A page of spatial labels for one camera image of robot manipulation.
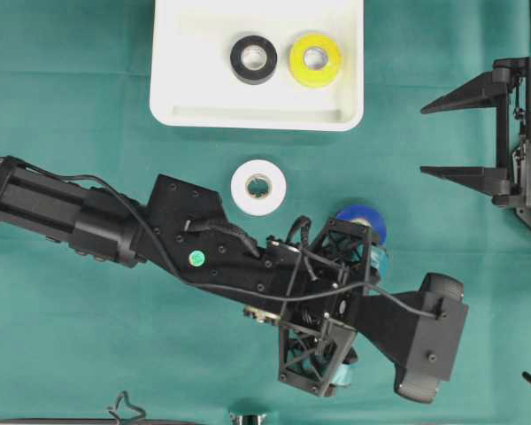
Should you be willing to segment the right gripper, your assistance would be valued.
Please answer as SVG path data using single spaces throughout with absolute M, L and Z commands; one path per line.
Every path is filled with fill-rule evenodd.
M 483 166 L 421 166 L 423 174 L 455 182 L 482 194 L 507 195 L 501 205 L 531 208 L 531 57 L 502 58 L 445 96 L 424 106 L 421 113 L 493 108 L 501 114 L 502 148 L 497 159 L 506 168 Z

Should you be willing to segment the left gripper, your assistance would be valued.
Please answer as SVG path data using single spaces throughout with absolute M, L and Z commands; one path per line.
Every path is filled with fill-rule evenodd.
M 351 385 L 358 363 L 352 347 L 358 332 L 345 315 L 366 289 L 351 284 L 369 282 L 371 267 L 384 280 L 389 255 L 374 246 L 373 229 L 363 224 L 330 219 L 315 239 L 310 229 L 310 220 L 298 219 L 284 240 L 269 242 L 297 250 L 280 311 L 247 305 L 243 313 L 278 328 L 280 382 L 316 397 L 331 397 L 337 387 Z

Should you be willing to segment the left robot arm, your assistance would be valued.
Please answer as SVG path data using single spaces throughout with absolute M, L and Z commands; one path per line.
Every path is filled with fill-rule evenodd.
M 0 157 L 0 222 L 126 267 L 153 263 L 189 286 L 239 302 L 279 328 L 283 383 L 329 397 L 358 356 L 358 308 L 380 281 L 370 228 L 332 218 L 311 237 L 297 218 L 264 246 L 227 219 L 216 191 L 160 175 L 147 204 L 98 177 L 58 175 Z

